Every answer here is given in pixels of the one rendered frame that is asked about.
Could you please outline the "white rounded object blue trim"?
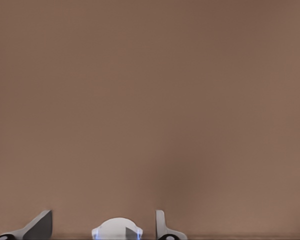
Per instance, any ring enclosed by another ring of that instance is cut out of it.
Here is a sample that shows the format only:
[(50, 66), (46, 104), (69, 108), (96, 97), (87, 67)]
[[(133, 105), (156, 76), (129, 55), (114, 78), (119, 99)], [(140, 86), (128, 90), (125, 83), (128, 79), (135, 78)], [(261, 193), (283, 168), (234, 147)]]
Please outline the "white rounded object blue trim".
[(141, 240), (143, 230), (124, 217), (110, 218), (91, 231), (93, 240)]

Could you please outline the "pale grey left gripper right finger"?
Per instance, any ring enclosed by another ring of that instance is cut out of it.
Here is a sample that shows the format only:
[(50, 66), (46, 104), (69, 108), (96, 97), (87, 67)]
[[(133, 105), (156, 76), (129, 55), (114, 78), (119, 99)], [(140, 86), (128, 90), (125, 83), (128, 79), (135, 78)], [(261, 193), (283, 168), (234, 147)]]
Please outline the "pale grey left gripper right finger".
[(163, 210), (155, 211), (155, 224), (156, 240), (188, 240), (188, 237), (183, 232), (167, 227)]

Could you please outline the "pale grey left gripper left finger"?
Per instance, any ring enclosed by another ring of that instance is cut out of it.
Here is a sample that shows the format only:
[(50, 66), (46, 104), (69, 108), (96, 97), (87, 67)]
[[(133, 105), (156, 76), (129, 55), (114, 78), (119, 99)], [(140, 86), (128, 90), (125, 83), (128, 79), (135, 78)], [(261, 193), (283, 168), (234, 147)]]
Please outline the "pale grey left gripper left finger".
[(0, 235), (0, 240), (50, 240), (53, 233), (53, 212), (44, 210), (25, 227)]

